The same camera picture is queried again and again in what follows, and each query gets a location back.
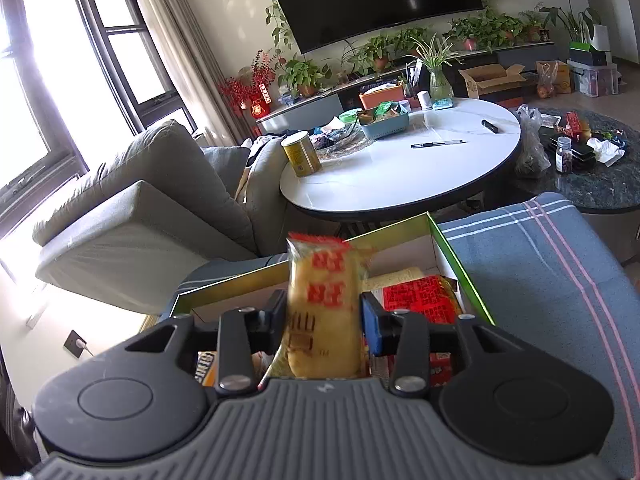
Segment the wall outlet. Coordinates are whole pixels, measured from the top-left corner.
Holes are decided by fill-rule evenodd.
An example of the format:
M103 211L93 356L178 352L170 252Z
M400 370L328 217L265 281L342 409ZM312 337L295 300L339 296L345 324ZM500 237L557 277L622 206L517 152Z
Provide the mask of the wall outlet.
M63 347L65 347L67 350L69 350L75 357L77 357L78 359L80 358L80 355L82 354L82 348L78 347L78 345L76 344L76 341L82 341L86 344L86 341L84 339L82 339L79 335L78 332L76 332L75 330L72 330L71 333L68 335L68 337L66 338L65 343L63 344Z

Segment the white oval table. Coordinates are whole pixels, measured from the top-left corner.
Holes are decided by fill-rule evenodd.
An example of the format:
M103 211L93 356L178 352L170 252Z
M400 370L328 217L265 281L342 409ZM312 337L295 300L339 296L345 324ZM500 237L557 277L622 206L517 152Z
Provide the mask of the white oval table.
M407 218L478 193L489 177L513 163L520 124L508 110L488 101L455 99L454 104L437 112L412 112L404 132L323 162L313 175L299 178L287 164L281 192L309 215L351 222ZM500 132L482 126L483 119ZM465 142L411 147L458 139Z

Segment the yellow can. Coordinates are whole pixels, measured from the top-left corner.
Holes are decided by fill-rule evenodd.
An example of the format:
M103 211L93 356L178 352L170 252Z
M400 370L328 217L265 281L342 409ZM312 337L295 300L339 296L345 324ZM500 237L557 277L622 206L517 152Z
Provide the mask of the yellow can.
M293 134L284 139L281 144L297 176L309 176L322 167L309 139L309 132Z

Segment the dark marble table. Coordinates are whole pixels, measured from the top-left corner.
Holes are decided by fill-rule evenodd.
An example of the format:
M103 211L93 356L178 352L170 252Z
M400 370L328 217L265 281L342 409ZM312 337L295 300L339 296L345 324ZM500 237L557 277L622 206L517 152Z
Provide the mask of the dark marble table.
M540 108L540 111L564 117L571 110ZM592 130L624 130L624 137L629 141L625 156L610 168L596 162L588 170L574 170L572 174L562 175L556 171L555 155L546 152L551 167L541 178L512 178L510 185L531 196L544 191L561 193L583 213L618 214L640 208L640 134L610 117L588 110L574 111L581 119L589 121Z

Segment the yellow snack package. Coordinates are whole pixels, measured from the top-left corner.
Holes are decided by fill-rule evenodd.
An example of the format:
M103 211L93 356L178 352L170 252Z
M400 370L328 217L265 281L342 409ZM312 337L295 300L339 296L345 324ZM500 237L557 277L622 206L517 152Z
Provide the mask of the yellow snack package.
M338 238L289 235L291 274L282 338L295 377L360 373L362 254Z

